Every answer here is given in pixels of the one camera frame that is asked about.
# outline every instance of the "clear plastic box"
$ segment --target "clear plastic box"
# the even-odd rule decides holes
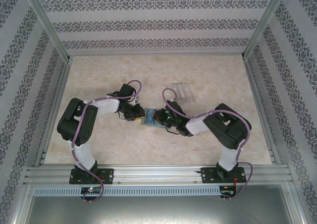
[[[177,94],[177,99],[175,101],[177,101],[178,104],[195,102],[189,83],[174,83],[171,84],[171,86]]]

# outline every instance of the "black mounting plate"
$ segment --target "black mounting plate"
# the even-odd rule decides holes
[[[234,177],[236,177],[237,183],[245,183],[247,181],[243,167],[235,168],[232,175],[225,181],[217,175],[216,167],[202,167],[200,171],[203,183],[233,183]]]
[[[112,168],[99,168],[97,169],[97,176],[101,178],[104,184],[112,184],[113,169]],[[81,180],[77,169],[73,168],[70,173],[69,184],[99,184],[99,181],[94,179],[92,182]]]

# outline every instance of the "white floor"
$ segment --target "white floor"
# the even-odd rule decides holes
[[[164,108],[161,92],[170,83],[190,82],[195,103],[182,105],[198,115],[225,103],[252,125],[251,138],[240,161],[271,164],[260,120],[241,56],[77,56],[74,58],[46,155],[46,164],[73,164],[70,147],[56,131],[69,101],[92,100],[117,91],[132,79],[142,82],[140,104]],[[191,165],[216,164],[222,145],[211,132],[193,137],[120,120],[117,114],[97,118],[91,149],[99,164]]]

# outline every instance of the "enclosure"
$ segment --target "enclosure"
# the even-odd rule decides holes
[[[316,2],[0,0],[0,223],[317,223]],[[232,183],[197,173],[221,154],[210,132],[113,113],[89,140],[112,184],[83,203],[89,185],[69,184],[75,160],[57,124],[72,98],[134,79],[143,108],[164,108],[162,90],[188,83],[187,115],[224,103],[250,122],[243,194],[221,200]]]

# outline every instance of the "damask pattern wall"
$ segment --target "damask pattern wall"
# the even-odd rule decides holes
[[[249,58],[282,162],[317,223],[317,0],[282,0]]]
[[[34,164],[64,62],[27,0],[0,0],[0,224]]]
[[[70,55],[242,52],[269,0],[41,0]]]

